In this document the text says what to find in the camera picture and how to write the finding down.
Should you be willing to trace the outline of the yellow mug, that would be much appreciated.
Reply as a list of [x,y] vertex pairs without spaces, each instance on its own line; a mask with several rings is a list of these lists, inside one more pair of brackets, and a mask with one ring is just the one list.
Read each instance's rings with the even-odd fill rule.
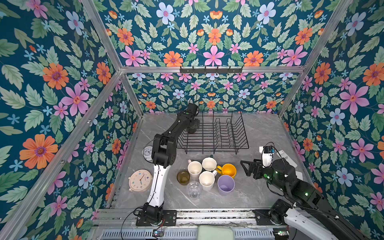
[[237,174],[237,169],[232,164],[224,164],[223,166],[217,166],[216,167],[216,171],[220,175],[227,175],[227,176],[230,176],[233,179],[235,178],[235,176]]

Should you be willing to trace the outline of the lilac plastic cup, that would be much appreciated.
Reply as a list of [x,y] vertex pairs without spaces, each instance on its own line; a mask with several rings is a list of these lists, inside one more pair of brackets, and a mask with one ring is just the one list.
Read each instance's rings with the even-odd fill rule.
[[218,179],[218,191],[221,196],[227,196],[230,194],[234,190],[235,186],[236,184],[234,179],[228,175],[222,175]]

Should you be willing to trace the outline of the green mug white inside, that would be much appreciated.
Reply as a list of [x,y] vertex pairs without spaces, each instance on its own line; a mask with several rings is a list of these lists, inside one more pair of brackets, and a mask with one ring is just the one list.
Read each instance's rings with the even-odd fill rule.
[[217,168],[217,161],[213,157],[204,158],[202,161],[202,167],[205,171],[215,171]]

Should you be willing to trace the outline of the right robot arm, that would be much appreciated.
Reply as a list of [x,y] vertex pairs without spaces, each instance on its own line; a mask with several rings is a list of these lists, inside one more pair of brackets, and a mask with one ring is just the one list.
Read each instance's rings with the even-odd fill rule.
[[286,223],[312,239],[367,239],[313,185],[299,179],[286,159],[275,160],[269,167],[257,159],[240,163],[248,177],[264,179],[282,192],[285,200],[278,199],[270,208],[274,224]]

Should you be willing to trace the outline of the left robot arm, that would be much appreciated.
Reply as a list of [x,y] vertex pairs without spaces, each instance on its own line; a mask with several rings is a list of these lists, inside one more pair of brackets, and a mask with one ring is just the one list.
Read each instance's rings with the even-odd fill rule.
[[175,122],[162,134],[156,134],[153,140],[151,158],[154,165],[154,177],[147,202],[142,207],[142,219],[152,225],[163,220],[164,192],[171,166],[177,157],[177,143],[183,131],[194,134],[200,127],[197,118],[199,107],[188,104],[186,110],[177,113]]

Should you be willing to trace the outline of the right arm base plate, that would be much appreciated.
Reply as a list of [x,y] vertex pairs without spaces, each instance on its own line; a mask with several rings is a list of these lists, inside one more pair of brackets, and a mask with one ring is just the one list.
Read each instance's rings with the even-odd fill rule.
[[252,210],[252,212],[255,214],[258,226],[282,226],[286,225],[284,217],[288,216],[288,210],[290,210],[290,208],[271,208],[269,210]]

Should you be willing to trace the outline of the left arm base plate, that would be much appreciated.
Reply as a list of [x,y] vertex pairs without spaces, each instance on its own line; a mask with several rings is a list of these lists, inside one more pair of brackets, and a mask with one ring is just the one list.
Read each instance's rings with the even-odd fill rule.
[[177,211],[176,210],[163,210],[160,213],[150,215],[139,211],[139,215],[136,220],[137,227],[173,227],[176,225],[177,221]]

